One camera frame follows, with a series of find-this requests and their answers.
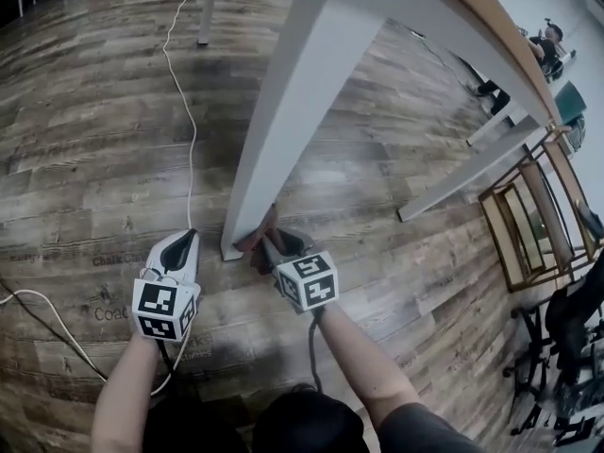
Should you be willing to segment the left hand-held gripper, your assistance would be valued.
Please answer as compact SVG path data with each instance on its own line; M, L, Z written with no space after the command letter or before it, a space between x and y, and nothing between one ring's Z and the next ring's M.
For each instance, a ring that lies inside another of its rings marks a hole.
M150 250L134 280L131 311L144 337L180 343L198 313L200 237L196 230L173 233Z

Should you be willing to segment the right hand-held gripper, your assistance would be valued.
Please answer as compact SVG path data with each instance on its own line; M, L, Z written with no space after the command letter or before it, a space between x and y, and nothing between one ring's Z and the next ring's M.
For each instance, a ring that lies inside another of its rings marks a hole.
M296 310L315 311L339 298L334 260L312 237L292 228L273 228L260 243L276 288Z

